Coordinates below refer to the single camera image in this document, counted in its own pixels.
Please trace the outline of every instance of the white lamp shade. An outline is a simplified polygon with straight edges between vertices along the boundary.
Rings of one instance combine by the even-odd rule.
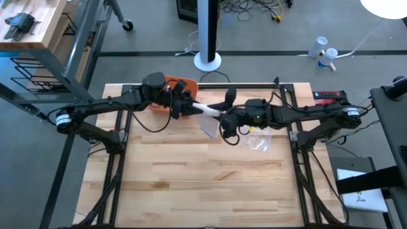
[[[386,19],[407,17],[407,0],[361,0],[372,14]]]

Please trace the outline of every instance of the wooden tabletop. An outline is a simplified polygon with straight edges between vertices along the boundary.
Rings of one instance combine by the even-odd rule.
[[[57,26],[66,0],[18,0],[11,2],[5,9],[0,9],[0,49],[47,48]],[[18,13],[32,15],[36,24],[32,34],[24,34],[20,41],[3,39],[10,26],[4,19],[14,17]]]
[[[294,86],[299,106],[314,105],[308,83]],[[120,84],[106,85],[103,96],[119,96],[121,88]],[[221,102],[225,91],[200,90],[197,100],[205,104]],[[235,103],[269,98],[270,94],[270,89],[237,90]],[[277,98],[272,103],[281,105]],[[113,129],[116,114],[100,114],[97,126]],[[136,115],[153,130],[161,128],[167,120],[167,114],[150,109]],[[318,124],[308,121],[303,126],[307,130]],[[145,131],[132,120],[115,226],[303,226],[287,130],[271,131],[271,152],[265,153],[242,143],[229,146],[219,134],[210,139],[199,129],[193,116],[171,120],[164,131],[156,134]],[[335,185],[325,145],[317,143],[315,154]],[[82,220],[100,197],[107,159],[105,151],[88,159],[74,223]],[[310,163],[318,195],[343,221],[339,201],[312,157]],[[308,197],[307,200],[313,220]]]

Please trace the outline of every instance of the red device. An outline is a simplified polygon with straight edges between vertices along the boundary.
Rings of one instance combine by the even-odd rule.
[[[344,90],[338,92],[312,92],[316,105],[325,105],[333,102],[348,102],[347,94]]]

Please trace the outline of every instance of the workbench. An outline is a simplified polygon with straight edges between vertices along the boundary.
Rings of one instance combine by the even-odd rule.
[[[235,104],[253,98],[268,99],[273,90],[277,94],[284,91],[268,85],[273,86],[234,84],[238,88]],[[309,83],[292,85],[298,107],[315,105]],[[203,89],[198,92],[197,101],[204,104],[223,102],[228,86],[201,84]],[[103,97],[120,96],[122,90],[122,84],[108,84]],[[274,98],[272,104],[282,105],[282,101]],[[116,126],[118,112],[98,115],[96,126],[104,130],[125,128],[125,119],[129,117],[126,113],[120,114],[119,127]],[[164,126],[168,116],[148,108],[135,115],[153,130]],[[302,123],[304,130],[318,125],[318,121]],[[300,162],[303,159],[299,154],[292,154],[287,128],[272,130],[270,152],[249,149],[243,143],[229,146],[219,134],[211,139],[200,130],[194,116],[172,119],[165,130],[155,134],[144,130],[136,121],[131,123],[129,130],[121,188],[114,193],[116,196],[119,192],[120,196],[117,194],[118,203],[115,204],[113,195],[108,199],[105,223],[138,228],[304,226],[298,193],[302,188],[298,188],[293,155],[298,156]],[[314,152],[335,185],[325,145],[317,143]],[[110,166],[113,171],[120,168],[117,160],[109,165],[109,157],[102,150],[88,158],[74,224],[85,218],[102,195],[109,174],[107,168]],[[344,221],[341,204],[315,159],[309,158],[309,163],[318,196],[336,218]],[[300,166],[305,174],[305,165]],[[305,198],[309,221],[315,222],[311,199],[308,194]]]
[[[46,116],[33,104],[93,100],[87,92],[97,61],[97,57],[93,56],[100,52],[107,24],[100,24],[97,32],[91,34],[90,29],[102,0],[86,1],[82,14],[76,15],[78,1],[19,0],[0,9],[0,52],[18,53],[18,58],[11,60],[22,77],[11,80],[28,91],[16,93],[0,83],[0,98],[41,119]],[[107,8],[107,23],[114,12],[124,30],[133,29],[132,23],[124,19],[117,0],[103,2]],[[10,26],[5,24],[4,19],[18,13],[28,13],[39,23],[34,24],[19,41],[5,40],[4,35]],[[71,19],[75,16],[81,18],[77,20],[78,26]],[[70,36],[64,36],[67,26],[71,29]]]

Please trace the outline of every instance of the caster wheel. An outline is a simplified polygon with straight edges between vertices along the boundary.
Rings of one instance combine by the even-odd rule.
[[[132,23],[131,21],[126,21],[126,22],[127,22],[127,24],[128,24],[128,27],[125,27],[125,26],[123,25],[123,29],[126,30],[127,32],[132,31],[132,30],[133,30],[133,23]]]

